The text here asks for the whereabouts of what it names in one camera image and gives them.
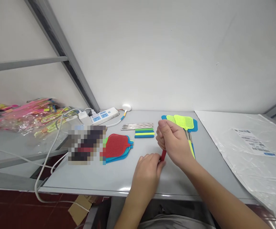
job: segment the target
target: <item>person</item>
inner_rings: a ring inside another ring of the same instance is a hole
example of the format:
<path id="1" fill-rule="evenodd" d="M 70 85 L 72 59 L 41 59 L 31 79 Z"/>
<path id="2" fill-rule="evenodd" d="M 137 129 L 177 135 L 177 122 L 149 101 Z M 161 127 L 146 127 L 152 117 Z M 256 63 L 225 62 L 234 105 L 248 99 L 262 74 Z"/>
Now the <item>person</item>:
<path id="1" fill-rule="evenodd" d="M 184 130 L 168 120 L 158 122 L 158 145 L 167 151 L 194 185 L 198 194 L 222 229 L 270 228 L 252 210 L 218 183 L 192 156 Z M 159 154 L 146 154 L 138 160 L 130 192 L 115 229 L 123 228 L 213 228 L 193 218 L 180 215 L 159 215 L 140 223 L 153 198 L 165 161 Z"/>

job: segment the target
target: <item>white wall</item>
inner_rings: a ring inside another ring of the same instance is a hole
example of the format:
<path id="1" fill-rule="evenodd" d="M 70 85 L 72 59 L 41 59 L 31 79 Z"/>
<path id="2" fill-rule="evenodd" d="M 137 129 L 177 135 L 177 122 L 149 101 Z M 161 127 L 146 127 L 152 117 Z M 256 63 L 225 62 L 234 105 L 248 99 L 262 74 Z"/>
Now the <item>white wall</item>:
<path id="1" fill-rule="evenodd" d="M 0 0 L 0 62 L 56 57 L 23 0 Z M 23 104 L 53 97 L 66 105 L 86 103 L 61 63 L 0 72 L 0 103 Z"/>
<path id="2" fill-rule="evenodd" d="M 276 104 L 276 0 L 49 2 L 100 108 Z"/>

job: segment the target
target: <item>barcode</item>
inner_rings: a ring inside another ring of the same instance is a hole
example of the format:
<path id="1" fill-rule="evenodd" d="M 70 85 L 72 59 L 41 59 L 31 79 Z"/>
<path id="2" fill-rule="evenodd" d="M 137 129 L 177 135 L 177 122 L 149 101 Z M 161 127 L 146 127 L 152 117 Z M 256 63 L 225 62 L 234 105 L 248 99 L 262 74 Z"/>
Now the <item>barcode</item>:
<path id="1" fill-rule="evenodd" d="M 252 149 L 254 149 L 254 150 L 259 150 L 259 151 L 264 151 L 264 152 L 270 152 L 270 151 L 268 151 L 267 149 L 260 149 L 260 148 L 255 148 L 255 147 L 252 147 Z"/>
<path id="2" fill-rule="evenodd" d="M 239 130 L 240 132 L 244 132 L 244 133 L 250 133 L 249 130 Z"/>

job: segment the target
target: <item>hand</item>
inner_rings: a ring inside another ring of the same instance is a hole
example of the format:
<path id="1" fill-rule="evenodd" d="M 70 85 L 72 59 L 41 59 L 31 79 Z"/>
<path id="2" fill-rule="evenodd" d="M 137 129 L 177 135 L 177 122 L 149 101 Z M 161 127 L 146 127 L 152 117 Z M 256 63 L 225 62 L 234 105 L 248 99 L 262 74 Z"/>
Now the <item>hand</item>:
<path id="1" fill-rule="evenodd" d="M 160 120 L 156 139 L 160 148 L 166 150 L 170 159 L 182 170 L 195 162 L 184 129 L 175 123 Z"/>
<path id="2" fill-rule="evenodd" d="M 143 212 L 157 190 L 161 170 L 166 163 L 158 163 L 159 159 L 160 155 L 157 153 L 141 156 L 132 179 L 126 202 L 134 207 L 143 208 Z"/>

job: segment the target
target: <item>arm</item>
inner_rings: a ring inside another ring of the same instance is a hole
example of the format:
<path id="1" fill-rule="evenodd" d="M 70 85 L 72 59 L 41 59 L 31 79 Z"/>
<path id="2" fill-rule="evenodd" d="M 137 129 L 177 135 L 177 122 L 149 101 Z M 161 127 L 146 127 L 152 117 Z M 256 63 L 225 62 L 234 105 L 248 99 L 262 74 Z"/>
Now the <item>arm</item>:
<path id="1" fill-rule="evenodd" d="M 132 179 L 131 190 L 125 200 L 123 210 L 115 229 L 137 228 L 143 213 L 153 198 L 165 162 L 159 162 L 159 154 L 140 157 Z"/>
<path id="2" fill-rule="evenodd" d="M 221 228 L 270 228 L 193 158 L 181 127 L 168 120 L 158 124 L 158 145 L 187 175 Z"/>

